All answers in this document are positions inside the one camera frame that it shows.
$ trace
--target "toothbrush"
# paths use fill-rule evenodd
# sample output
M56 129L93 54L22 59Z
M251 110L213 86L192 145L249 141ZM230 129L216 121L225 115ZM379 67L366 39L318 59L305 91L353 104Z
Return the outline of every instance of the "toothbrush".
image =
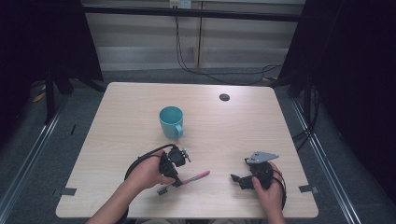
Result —
M192 178L190 178L190 179L183 180L183 181L181 181L181 183L182 183L181 186L187 185L187 184L189 184L189 183L191 183L191 182L193 182L193 181L195 181L195 180L199 180L199 179L201 179L201 178L204 178L205 176L209 175L209 173L210 173L210 171L205 171L205 172L203 172L203 173L201 173L201 174L199 174L199 175L196 175L196 176L194 176L194 177L192 177ZM169 190L175 189L175 188L176 188L176 187L173 186L173 185L168 185L168 186L165 186L165 187L163 187L163 188L158 189L158 190L157 190L157 193L158 193L158 195L161 196L161 195L165 194L166 192L168 192Z

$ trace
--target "mug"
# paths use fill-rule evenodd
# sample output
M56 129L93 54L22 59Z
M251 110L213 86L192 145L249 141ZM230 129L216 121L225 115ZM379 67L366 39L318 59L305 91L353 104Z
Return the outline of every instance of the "mug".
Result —
M183 112L176 106L167 106L160 112L163 133L170 139L183 136Z

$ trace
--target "person's right arm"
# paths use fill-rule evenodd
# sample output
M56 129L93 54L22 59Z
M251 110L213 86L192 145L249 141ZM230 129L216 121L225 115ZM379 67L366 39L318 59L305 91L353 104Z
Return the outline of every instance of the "person's right arm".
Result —
M274 178L277 178L279 181L282 180L280 175L280 171L277 167L269 161L274 172ZM259 197L260 205L264 210L265 215L267 215L268 222L270 224L284 224L286 223L285 218L282 213L282 186L279 185L275 180L272 181L272 184L269 189L263 189L260 180L253 176L252 178L254 189L257 192L257 196Z

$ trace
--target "table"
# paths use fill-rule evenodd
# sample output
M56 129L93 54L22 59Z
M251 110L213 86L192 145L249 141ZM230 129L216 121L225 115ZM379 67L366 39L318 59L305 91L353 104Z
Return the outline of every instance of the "table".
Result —
M229 101L219 96L226 93ZM167 139L158 114L168 105L184 113L184 136ZM123 181L129 165L154 148L185 147L191 163L177 167L180 179L206 170L210 175L158 196L146 189L130 205L128 217L260 218L256 193L240 189L230 174L250 175L244 158L255 150L279 155L273 160L287 185L285 217L315 217L318 208L307 185L274 90L191 84L111 83L108 85L67 188L58 217L91 217Z

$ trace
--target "person's left hand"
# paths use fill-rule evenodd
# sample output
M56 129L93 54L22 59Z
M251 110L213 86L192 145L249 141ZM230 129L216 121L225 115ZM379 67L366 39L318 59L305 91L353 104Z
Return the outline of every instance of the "person's left hand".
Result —
M129 174L125 182L134 185L140 190L150 189L157 184L170 185L175 183L176 180L174 178L160 174L162 154L163 150L151 154L156 156L150 157L138 164Z

